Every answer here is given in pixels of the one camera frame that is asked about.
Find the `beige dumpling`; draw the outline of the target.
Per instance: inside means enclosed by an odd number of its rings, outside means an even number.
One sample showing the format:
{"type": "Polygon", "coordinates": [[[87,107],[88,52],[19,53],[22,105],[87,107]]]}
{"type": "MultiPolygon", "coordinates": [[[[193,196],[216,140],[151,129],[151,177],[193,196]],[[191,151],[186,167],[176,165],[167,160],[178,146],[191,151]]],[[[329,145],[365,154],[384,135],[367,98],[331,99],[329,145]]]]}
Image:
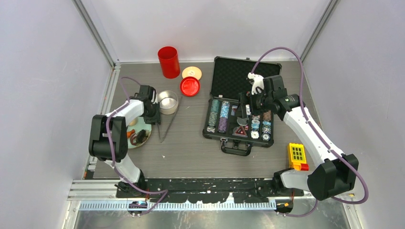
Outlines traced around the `beige dumpling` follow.
{"type": "Polygon", "coordinates": [[[135,126],[137,124],[137,122],[138,122],[138,118],[135,118],[128,124],[128,126],[135,126]]]}

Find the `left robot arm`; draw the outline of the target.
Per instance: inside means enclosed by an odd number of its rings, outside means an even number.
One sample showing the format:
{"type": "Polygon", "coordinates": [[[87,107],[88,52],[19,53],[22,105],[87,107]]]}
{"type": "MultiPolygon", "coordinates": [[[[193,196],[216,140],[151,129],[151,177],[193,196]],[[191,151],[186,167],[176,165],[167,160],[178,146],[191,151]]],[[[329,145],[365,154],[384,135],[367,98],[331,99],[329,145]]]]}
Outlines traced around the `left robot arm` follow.
{"type": "Polygon", "coordinates": [[[128,187],[136,198],[148,193],[142,170],[128,155],[127,125],[138,117],[146,124],[161,123],[157,92],[151,86],[141,85],[139,92],[116,110],[94,115],[88,147],[91,156],[108,164],[120,177],[118,187],[128,187]]]}

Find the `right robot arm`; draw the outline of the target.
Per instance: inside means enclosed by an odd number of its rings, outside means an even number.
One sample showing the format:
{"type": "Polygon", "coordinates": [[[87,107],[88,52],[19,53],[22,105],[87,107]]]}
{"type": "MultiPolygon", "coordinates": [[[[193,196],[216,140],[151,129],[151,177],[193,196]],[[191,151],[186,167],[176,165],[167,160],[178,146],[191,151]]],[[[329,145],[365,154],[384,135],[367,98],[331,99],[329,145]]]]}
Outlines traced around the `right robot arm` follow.
{"type": "Polygon", "coordinates": [[[246,106],[252,115],[263,115],[270,111],[277,115],[293,132],[309,153],[315,170],[299,171],[294,168],[274,173],[273,191],[286,195],[292,188],[308,191],[317,200],[325,200],[353,190],[359,161],[354,154],[343,153],[324,134],[308,108],[297,94],[288,94],[280,75],[264,78],[248,73],[251,92],[240,93],[242,108],[240,124],[245,124],[246,106]]]}

